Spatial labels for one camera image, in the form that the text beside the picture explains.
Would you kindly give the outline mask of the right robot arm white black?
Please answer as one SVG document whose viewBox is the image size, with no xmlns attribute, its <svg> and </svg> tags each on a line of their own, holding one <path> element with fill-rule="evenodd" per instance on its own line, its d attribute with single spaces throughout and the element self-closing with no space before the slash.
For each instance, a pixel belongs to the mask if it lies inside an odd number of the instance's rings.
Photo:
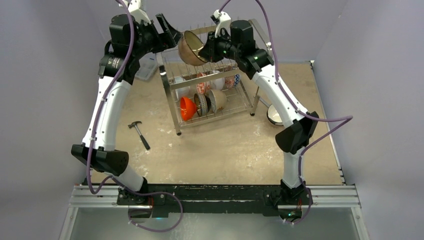
<svg viewBox="0 0 424 240">
<path fill-rule="evenodd" d="M 208 33 L 199 56 L 216 63 L 224 58 L 234 60 L 260 89 L 265 91 L 271 104 L 279 114 L 284 130 L 275 136 L 278 147 L 283 151 L 284 169 L 280 196 L 288 204 L 300 198 L 303 183 L 301 152 L 309 145 L 318 122 L 318 114 L 308 112 L 284 83 L 277 64 L 267 50 L 257 47 L 254 31 L 247 20 L 214 20 L 215 31 Z"/>
</svg>

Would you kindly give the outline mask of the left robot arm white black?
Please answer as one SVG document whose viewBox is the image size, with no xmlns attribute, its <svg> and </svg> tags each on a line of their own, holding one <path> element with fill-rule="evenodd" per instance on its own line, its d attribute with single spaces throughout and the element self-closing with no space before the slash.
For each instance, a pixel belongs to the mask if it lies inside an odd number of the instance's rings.
<svg viewBox="0 0 424 240">
<path fill-rule="evenodd" d="M 129 197 L 138 205 L 149 199 L 147 180 L 129 166 L 129 154 L 116 149 L 116 133 L 121 111 L 133 85 L 139 60 L 146 54 L 157 54 L 178 45 L 182 34 L 156 14 L 163 32 L 154 23 L 136 20 L 129 22 L 126 14 L 111 19 L 111 39 L 105 44 L 104 56 L 98 70 L 98 92 L 88 130 L 79 144 L 71 147 L 71 154 L 91 170 L 105 173 L 130 189 Z"/>
</svg>

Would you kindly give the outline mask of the beige bowl brown rim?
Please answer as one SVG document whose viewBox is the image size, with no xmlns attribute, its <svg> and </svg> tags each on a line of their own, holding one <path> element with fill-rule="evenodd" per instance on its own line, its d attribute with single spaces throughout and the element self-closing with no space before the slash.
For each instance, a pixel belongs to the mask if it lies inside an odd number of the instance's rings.
<svg viewBox="0 0 424 240">
<path fill-rule="evenodd" d="M 178 55 L 187 65 L 202 66 L 208 61 L 199 56 L 200 50 L 204 47 L 200 38 L 192 31 L 186 30 L 182 33 L 182 38 L 178 43 Z"/>
</svg>

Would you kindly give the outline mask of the beige bowl dark patterned outside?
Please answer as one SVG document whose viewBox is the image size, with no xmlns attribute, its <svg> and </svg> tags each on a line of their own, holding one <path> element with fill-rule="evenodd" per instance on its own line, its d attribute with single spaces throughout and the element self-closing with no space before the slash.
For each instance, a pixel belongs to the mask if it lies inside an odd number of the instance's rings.
<svg viewBox="0 0 424 240">
<path fill-rule="evenodd" d="M 195 93 L 193 99 L 196 105 L 197 115 L 199 117 L 205 117 L 211 109 L 210 98 L 203 93 Z"/>
</svg>

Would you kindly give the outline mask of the white bowl brown outside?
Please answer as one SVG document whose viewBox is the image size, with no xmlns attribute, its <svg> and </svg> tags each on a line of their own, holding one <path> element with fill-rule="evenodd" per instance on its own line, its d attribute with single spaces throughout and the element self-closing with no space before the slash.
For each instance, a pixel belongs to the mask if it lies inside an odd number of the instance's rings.
<svg viewBox="0 0 424 240">
<path fill-rule="evenodd" d="M 211 109 L 214 114 L 222 111 L 227 105 L 227 97 L 224 92 L 218 89 L 210 89 L 206 95 L 209 97 L 211 102 Z"/>
</svg>

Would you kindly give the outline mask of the white bowl teal outside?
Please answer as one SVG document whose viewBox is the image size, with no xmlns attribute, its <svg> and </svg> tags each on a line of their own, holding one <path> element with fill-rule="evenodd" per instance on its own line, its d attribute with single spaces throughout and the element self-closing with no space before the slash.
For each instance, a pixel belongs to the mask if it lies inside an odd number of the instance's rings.
<svg viewBox="0 0 424 240">
<path fill-rule="evenodd" d="M 266 116 L 268 121 L 274 126 L 283 127 L 283 122 L 278 114 L 276 108 L 271 104 L 266 112 Z"/>
</svg>

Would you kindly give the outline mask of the orange diamond pattern bowl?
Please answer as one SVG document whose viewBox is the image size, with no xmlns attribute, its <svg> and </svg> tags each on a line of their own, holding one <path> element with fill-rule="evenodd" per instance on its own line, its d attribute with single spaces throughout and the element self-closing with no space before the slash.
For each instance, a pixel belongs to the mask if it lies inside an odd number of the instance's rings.
<svg viewBox="0 0 424 240">
<path fill-rule="evenodd" d="M 235 88 L 240 82 L 241 76 L 240 74 L 226 76 L 224 78 L 224 84 L 227 89 Z"/>
</svg>

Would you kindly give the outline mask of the stainless steel dish rack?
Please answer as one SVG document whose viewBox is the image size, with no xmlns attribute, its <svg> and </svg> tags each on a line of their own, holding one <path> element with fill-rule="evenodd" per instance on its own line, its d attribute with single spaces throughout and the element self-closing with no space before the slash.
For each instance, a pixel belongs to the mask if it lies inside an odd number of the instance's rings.
<svg viewBox="0 0 424 240">
<path fill-rule="evenodd" d="M 259 101 L 260 96 L 257 93 L 254 96 L 249 95 L 244 85 L 245 81 L 241 78 L 242 72 L 238 69 L 235 61 L 229 59 L 213 63 L 208 62 L 202 66 L 192 66 L 182 61 L 170 60 L 170 57 L 177 55 L 178 48 L 174 47 L 158 53 L 156 60 L 172 122 L 178 136 L 181 135 L 182 129 L 223 120 L 242 112 L 248 112 L 251 116 L 255 115 L 257 107 L 261 103 Z M 197 77 L 198 73 L 207 73 L 208 75 Z M 227 105 L 223 110 L 217 113 L 210 110 L 206 116 L 202 117 L 195 113 L 192 119 L 183 121 L 180 109 L 181 90 L 188 89 L 188 96 L 193 100 L 193 96 L 197 92 L 197 84 L 235 74 L 240 74 L 239 84 L 231 89 L 227 89 L 226 86 L 222 89 L 227 97 Z"/>
</svg>

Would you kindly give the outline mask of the orange white floral bowl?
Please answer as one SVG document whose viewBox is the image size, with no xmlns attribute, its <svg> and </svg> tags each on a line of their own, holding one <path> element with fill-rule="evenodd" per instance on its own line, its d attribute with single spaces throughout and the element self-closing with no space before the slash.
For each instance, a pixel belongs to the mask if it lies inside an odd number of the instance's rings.
<svg viewBox="0 0 424 240">
<path fill-rule="evenodd" d="M 200 72 L 196 75 L 197 78 L 207 76 L 207 73 Z M 211 89 L 210 81 L 200 82 L 196 85 L 196 92 L 198 94 L 206 94 Z"/>
</svg>

